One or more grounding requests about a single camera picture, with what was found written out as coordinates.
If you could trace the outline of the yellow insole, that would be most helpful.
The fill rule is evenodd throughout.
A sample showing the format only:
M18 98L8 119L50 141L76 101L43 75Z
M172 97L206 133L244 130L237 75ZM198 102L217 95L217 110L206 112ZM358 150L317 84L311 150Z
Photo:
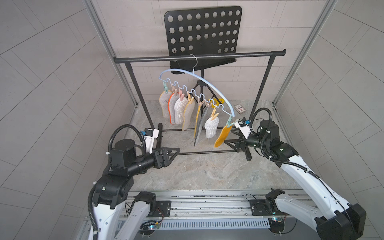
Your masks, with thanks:
M233 125L226 125L225 127L222 128L222 131L218 137L218 139L215 141L214 147L218 148L221 146L224 141L227 139L229 133L231 132Z

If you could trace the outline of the white black insole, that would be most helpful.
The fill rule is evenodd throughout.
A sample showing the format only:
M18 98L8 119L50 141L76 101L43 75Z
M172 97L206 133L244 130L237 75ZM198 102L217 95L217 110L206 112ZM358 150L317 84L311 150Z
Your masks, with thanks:
M220 120L218 117L215 117L215 118L211 117L206 121L206 123L205 123L206 134L205 134L205 136L207 139L211 139L216 135L219 122L220 122Z

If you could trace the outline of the grey dark-edged insole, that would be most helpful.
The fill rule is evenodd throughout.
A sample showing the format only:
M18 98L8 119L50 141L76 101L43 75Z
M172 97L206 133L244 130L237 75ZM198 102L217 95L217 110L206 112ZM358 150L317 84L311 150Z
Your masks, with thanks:
M197 125L197 129L196 129L196 135L195 135L195 141L194 141L194 146L196 147L198 142L199 142L199 138L200 138L200 135L201 135L201 132L203 130L203 125L204 125L204 119L206 118L208 112L210 111L210 106L208 107L205 107L203 110L202 110L202 116L200 118L200 120L198 121L198 125Z

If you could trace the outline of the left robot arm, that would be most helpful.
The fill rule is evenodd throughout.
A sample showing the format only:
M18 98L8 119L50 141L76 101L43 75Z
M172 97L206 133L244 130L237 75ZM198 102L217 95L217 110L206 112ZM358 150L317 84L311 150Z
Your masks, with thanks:
M87 200L90 240L133 240L137 234L149 237L161 228L166 212L157 207L154 193L140 192L131 206L126 203L134 176L168 167L180 153L179 148L153 150L155 138L154 130L140 132L129 124L113 132L106 152L108 164Z

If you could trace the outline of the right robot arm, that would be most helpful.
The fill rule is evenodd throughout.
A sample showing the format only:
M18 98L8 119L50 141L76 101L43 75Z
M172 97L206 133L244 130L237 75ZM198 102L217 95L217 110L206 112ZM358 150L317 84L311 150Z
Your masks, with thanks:
M316 231L322 240L357 240L362 237L367 217L363 207L350 204L313 172L291 145L281 141L279 126L273 121L269 109L260 108L254 114L262 111L267 112L269 118L260 121L256 130L253 130L255 116L228 123L226 128L239 138L225 140L225 143L236 152L245 152L248 161L251 160L250 148L254 148L289 174L315 203L315 207L311 207L276 189L266 195L267 211L296 218Z

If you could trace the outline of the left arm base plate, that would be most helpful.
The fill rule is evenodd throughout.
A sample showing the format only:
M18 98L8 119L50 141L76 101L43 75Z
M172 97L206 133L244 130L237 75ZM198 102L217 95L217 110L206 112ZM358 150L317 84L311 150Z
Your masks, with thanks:
M171 210L171 201L157 201L156 203L156 209L153 213L149 214L149 218L160 218L160 217L169 217L170 216L170 210ZM126 202L126 215L128 216L132 209L133 209L133 204Z

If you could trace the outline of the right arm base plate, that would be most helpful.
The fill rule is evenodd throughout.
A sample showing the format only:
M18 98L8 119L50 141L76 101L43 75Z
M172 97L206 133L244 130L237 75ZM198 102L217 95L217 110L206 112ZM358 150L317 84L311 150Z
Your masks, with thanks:
M284 213L280 211L270 210L265 204L265 200L248 200L252 216L283 216Z

